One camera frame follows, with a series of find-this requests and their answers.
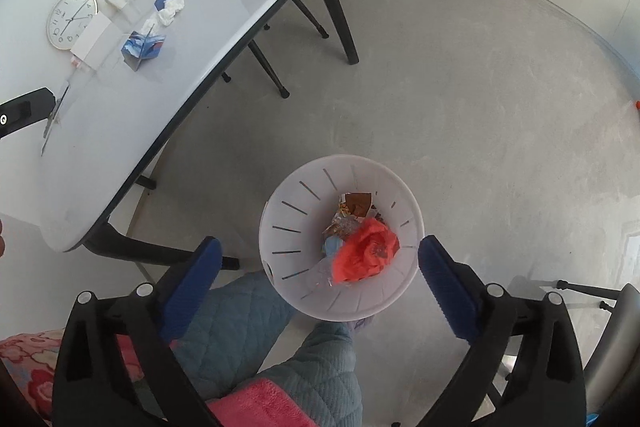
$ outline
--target oval tabletop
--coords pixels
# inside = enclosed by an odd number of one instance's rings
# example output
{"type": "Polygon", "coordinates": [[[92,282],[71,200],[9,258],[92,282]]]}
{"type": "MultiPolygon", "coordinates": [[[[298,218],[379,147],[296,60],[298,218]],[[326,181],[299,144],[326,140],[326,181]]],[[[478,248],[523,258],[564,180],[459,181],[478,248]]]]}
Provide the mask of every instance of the oval tabletop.
{"type": "Polygon", "coordinates": [[[120,49],[154,1],[130,0],[90,52],[100,66],[65,84],[40,162],[41,229],[53,250],[75,248],[113,210],[210,87],[210,72],[278,0],[184,0],[159,56],[134,72],[120,49]]]}

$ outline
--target orange object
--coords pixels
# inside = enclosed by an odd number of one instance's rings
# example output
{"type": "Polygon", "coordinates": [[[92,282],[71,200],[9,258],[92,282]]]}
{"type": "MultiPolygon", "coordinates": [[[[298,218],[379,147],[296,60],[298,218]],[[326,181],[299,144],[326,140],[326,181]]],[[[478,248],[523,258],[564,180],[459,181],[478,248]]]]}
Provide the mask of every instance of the orange object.
{"type": "Polygon", "coordinates": [[[332,264],[334,282],[355,282],[377,275],[398,250],[398,236],[384,223],[369,217],[338,250],[332,264]]]}

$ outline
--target white plastic trash can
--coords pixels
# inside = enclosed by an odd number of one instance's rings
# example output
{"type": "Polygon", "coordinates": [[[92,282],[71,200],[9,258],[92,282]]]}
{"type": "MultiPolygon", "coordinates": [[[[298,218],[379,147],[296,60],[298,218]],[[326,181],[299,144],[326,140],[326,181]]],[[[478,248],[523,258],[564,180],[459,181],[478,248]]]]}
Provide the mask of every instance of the white plastic trash can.
{"type": "Polygon", "coordinates": [[[354,321],[382,311],[407,289],[423,237],[420,207],[397,175],[368,158],[338,154],[303,165],[276,188],[260,220],[260,257],[274,288],[294,308],[326,321],[354,321]],[[379,275],[312,287],[305,275],[323,258],[322,231],[347,192],[371,192],[400,250],[379,275]]]}

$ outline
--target clock hand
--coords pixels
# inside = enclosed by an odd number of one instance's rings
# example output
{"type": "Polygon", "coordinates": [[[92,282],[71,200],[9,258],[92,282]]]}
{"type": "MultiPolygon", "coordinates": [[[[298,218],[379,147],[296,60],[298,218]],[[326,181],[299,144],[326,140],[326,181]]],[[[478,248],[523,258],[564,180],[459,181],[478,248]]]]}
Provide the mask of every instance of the clock hand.
{"type": "MultiPolygon", "coordinates": [[[[68,23],[66,23],[65,30],[66,30],[67,28],[69,28],[69,25],[71,24],[71,21],[76,17],[76,15],[78,15],[78,14],[80,13],[80,10],[81,10],[82,8],[84,8],[84,5],[85,5],[85,4],[87,4],[88,2],[89,2],[89,1],[88,1],[88,0],[86,0],[86,1],[84,1],[84,2],[82,3],[82,6],[78,8],[78,11],[77,11],[76,13],[74,13],[74,16],[73,16],[73,17],[71,17],[71,19],[69,19],[69,22],[68,22],[68,23]]],[[[62,34],[65,32],[65,30],[62,30],[62,31],[60,32],[60,36],[62,36],[62,34]]]]}

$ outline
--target floor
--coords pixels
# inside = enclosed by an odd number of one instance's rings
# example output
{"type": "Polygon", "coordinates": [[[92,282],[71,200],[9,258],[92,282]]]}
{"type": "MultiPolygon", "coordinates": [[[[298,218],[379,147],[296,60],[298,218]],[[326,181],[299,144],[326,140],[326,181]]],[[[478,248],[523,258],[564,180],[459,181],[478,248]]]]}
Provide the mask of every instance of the floor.
{"type": "MultiPolygon", "coordinates": [[[[330,28],[322,1],[305,1],[330,28]]],[[[427,232],[485,282],[521,295],[558,278],[640,282],[640,84],[601,39],[545,0],[342,2],[360,64],[288,3],[257,42],[291,97],[243,52],[169,143],[134,237],[194,248],[215,235],[259,269],[280,181],[353,153],[394,170],[427,232]]],[[[586,360],[607,313],[566,300],[586,360]]],[[[298,347],[298,320],[278,356],[298,347]]],[[[418,275],[357,337],[364,424],[416,425],[466,348],[418,275]]]]}

